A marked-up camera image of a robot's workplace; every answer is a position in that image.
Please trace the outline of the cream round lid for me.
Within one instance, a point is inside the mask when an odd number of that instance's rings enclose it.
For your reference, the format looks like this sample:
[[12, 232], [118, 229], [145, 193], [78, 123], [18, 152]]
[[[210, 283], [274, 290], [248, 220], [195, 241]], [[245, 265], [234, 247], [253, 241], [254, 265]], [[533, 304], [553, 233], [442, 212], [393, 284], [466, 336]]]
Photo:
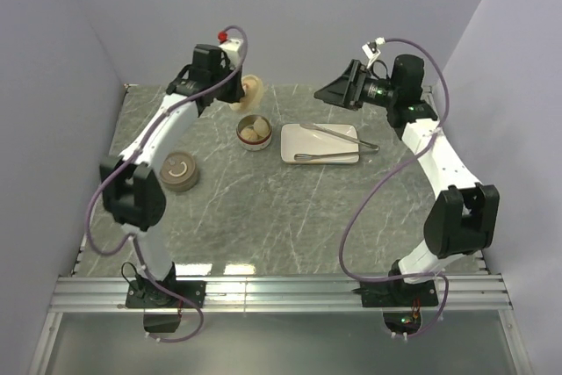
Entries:
[[238, 113], [251, 112], [258, 107], [263, 99], [265, 92], [263, 81], [258, 76], [246, 75], [241, 78], [241, 86], [244, 91], [242, 99], [229, 107], [232, 111]]

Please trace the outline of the white peeled egg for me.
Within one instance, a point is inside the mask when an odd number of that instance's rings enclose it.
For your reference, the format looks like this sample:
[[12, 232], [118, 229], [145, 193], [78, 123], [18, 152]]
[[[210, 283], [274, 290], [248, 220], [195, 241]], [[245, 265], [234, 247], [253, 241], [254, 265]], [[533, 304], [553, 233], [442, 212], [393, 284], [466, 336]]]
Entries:
[[263, 118], [255, 120], [253, 129], [260, 138], [265, 138], [270, 133], [270, 125], [267, 120]]

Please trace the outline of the beige steamed bun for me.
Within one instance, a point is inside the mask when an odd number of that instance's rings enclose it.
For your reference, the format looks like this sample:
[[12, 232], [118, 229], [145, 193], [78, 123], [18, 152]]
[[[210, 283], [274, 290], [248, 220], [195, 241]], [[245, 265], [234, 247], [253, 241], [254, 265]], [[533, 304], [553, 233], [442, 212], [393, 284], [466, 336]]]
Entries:
[[246, 126], [240, 131], [241, 138], [246, 142], [256, 142], [260, 140], [260, 135], [256, 132], [254, 127]]

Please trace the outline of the red striped steel tin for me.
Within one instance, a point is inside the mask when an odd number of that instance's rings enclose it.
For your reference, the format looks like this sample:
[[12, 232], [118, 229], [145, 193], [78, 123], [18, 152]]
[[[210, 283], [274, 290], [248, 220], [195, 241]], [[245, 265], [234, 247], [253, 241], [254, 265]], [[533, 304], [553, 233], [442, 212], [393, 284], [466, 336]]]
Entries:
[[266, 119], [265, 117], [261, 116], [261, 115], [248, 115], [245, 116], [244, 118], [242, 118], [237, 127], [236, 127], [236, 136], [239, 140], [239, 142], [241, 143], [242, 147], [248, 151], [260, 151], [263, 150], [265, 148], [267, 148], [270, 143], [271, 143], [271, 139], [272, 139], [272, 127], [270, 122], [267, 120], [267, 122], [270, 125], [270, 133], [265, 137], [265, 138], [260, 138], [259, 141], [256, 142], [246, 142], [244, 141], [241, 136], [240, 136], [240, 131], [246, 127], [246, 126], [253, 126], [253, 123], [255, 122], [256, 119], [258, 118], [263, 118]]

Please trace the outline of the metal serving tongs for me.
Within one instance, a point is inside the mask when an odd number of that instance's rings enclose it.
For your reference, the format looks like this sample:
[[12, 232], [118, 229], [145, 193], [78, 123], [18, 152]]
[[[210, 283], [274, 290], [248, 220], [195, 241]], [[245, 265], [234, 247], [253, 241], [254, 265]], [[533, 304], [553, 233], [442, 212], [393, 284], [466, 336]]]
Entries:
[[351, 124], [286, 124], [281, 130], [281, 157], [290, 164], [351, 165], [360, 155], [375, 155], [379, 146], [360, 141]]

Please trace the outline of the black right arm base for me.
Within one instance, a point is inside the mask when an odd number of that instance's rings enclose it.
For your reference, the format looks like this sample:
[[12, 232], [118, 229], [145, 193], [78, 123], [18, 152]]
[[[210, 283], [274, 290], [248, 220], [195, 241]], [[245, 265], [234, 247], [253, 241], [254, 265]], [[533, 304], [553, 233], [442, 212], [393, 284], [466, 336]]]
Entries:
[[439, 298], [433, 280], [419, 284], [409, 284], [399, 280], [366, 281], [356, 278], [358, 288], [353, 293], [360, 296], [362, 307], [395, 308], [417, 306], [437, 306]]

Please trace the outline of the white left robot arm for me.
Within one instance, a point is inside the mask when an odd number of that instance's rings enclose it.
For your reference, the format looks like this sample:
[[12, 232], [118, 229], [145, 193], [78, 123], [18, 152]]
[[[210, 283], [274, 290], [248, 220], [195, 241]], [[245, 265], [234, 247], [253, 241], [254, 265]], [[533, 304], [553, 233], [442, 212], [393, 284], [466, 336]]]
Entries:
[[172, 304], [178, 288], [169, 279], [174, 263], [162, 238], [166, 196], [159, 173], [177, 141], [207, 106], [214, 100], [232, 104], [242, 99], [246, 53], [245, 41], [237, 38], [217, 46], [196, 45], [191, 63], [169, 83], [148, 125], [118, 155], [100, 163], [104, 209], [133, 244], [142, 277], [151, 279], [146, 294], [157, 306]]

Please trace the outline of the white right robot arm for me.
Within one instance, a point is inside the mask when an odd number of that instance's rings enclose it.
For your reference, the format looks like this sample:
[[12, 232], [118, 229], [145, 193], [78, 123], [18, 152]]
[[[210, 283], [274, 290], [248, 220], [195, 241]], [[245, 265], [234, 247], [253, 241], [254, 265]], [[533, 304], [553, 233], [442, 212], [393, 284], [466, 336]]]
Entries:
[[387, 182], [411, 163], [418, 162], [435, 195], [423, 225], [420, 244], [398, 262], [396, 278], [387, 284], [390, 299], [409, 303], [418, 284], [443, 271], [462, 256], [490, 247], [500, 202], [492, 184], [483, 184], [463, 164], [443, 132], [443, 120], [422, 99], [425, 62], [401, 54], [386, 78], [377, 78], [358, 60], [343, 74], [314, 93], [314, 98], [348, 110], [363, 105], [385, 109], [387, 122], [412, 152], [386, 176]]

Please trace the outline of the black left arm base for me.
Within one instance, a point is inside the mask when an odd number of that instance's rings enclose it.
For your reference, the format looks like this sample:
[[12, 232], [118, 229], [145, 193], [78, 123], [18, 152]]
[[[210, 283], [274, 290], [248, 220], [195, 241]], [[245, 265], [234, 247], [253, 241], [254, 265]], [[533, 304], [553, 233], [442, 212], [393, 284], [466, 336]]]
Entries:
[[140, 278], [128, 283], [125, 307], [131, 309], [193, 308], [202, 307], [205, 301], [206, 282], [203, 280], [177, 280], [165, 285], [172, 294], [155, 287], [148, 279]]

